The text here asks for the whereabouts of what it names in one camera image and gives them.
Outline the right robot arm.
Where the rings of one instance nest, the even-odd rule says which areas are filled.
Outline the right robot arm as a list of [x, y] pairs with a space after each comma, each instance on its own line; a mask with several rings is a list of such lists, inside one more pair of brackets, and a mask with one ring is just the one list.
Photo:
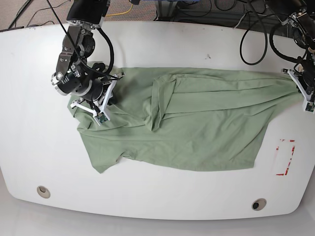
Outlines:
[[[114, 48], [101, 26], [108, 11], [108, 0], [76, 0], [73, 2], [65, 29], [62, 52], [59, 55], [52, 85], [61, 95], [74, 94], [78, 98], [71, 108], [80, 108], [90, 114], [98, 124], [110, 120], [108, 105], [114, 103], [113, 89], [124, 74], [111, 75], [114, 66]], [[88, 65], [88, 57], [95, 50], [93, 30], [97, 30], [109, 46], [110, 62]]]

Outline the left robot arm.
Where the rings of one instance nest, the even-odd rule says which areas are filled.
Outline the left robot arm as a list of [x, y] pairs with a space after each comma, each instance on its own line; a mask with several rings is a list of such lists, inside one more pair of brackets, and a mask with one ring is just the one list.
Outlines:
[[[250, 0], [245, 1], [256, 16], [256, 21], [245, 31], [240, 42], [241, 60], [250, 66], [262, 62], [267, 53], [267, 46], [281, 59], [291, 62], [293, 69], [284, 69], [304, 97], [305, 110], [315, 108], [315, 2], [313, 0], [265, 0], [270, 14], [261, 16]], [[257, 62], [247, 62], [243, 57], [243, 42], [248, 32], [260, 24], [264, 33], [264, 51]], [[291, 57], [281, 53], [275, 45], [274, 36], [280, 30], [288, 30], [287, 36], [304, 52], [302, 56]]]

